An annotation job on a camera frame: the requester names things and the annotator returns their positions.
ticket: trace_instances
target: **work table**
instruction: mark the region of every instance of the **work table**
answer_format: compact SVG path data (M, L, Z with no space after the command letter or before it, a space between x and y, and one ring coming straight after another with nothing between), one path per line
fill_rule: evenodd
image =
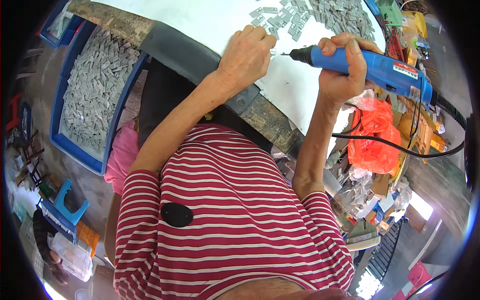
M154 21L90 0L72 0L68 11L140 46ZM258 94L240 117L282 152L296 158L303 135L291 129L288 118L264 96Z

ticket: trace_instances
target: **person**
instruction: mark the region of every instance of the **person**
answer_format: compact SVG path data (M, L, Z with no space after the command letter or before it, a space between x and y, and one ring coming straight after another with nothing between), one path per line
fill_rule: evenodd
M53 277L61 285L66 285L68 283L68 273L63 269L58 253L51 250L48 246L48 234L50 233L54 236L58 231L45 219L40 209L33 213L32 221L35 244L38 252L40 252L40 256L52 272Z
M318 43L327 56L346 49L349 75L322 70L292 186L244 135L197 124L266 75L275 44L262 27L237 31L217 70L143 143L117 225L114 286L123 299L358 299L346 292L352 259L322 174L337 114L365 88L360 48L381 53L377 46L349 33Z

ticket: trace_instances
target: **electric screwdriver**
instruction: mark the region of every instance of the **electric screwdriver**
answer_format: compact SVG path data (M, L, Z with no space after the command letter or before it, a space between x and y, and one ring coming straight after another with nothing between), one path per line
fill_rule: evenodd
M385 55L366 50L362 50L362 54L367 62L367 80L397 95L435 105L432 103L432 85L422 72ZM338 48L332 56L325 56L317 45L293 49L290 54L282 55L290 55L293 60L315 68L348 74L344 48Z

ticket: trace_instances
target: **chair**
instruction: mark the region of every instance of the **chair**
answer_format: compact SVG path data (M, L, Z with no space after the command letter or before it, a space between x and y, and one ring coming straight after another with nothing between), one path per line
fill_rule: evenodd
M53 203L53 206L72 224L77 225L82 215L90 206L90 202L87 199L85 199L84 203L82 204L82 207L80 207L76 212L71 213L70 210L65 207L65 204L63 202L65 195L67 194L67 191L71 190L70 188L71 185L72 185L72 181L70 179L67 179L65 183L62 185L62 187L60 188L60 191L57 194L57 197L55 198L55 202Z

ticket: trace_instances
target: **white paper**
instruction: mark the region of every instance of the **white paper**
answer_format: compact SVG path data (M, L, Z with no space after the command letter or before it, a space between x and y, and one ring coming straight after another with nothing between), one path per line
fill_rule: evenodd
M277 7L278 0L93 0L110 5L142 17L161 21L209 47L222 55L237 31L250 24L249 13L259 7ZM379 24L362 2L375 30L375 42L380 49L385 48L385 40ZM275 14L263 13L265 21ZM281 53L290 53L292 49L317 44L322 37L335 35L325 25L316 22L313 16L306 23L302 34L295 42L288 34L290 23L278 30L280 38L275 46L276 55L268 67L267 75L255 84L262 94L283 112L303 133L306 134L318 94L318 75L321 69L292 60Z

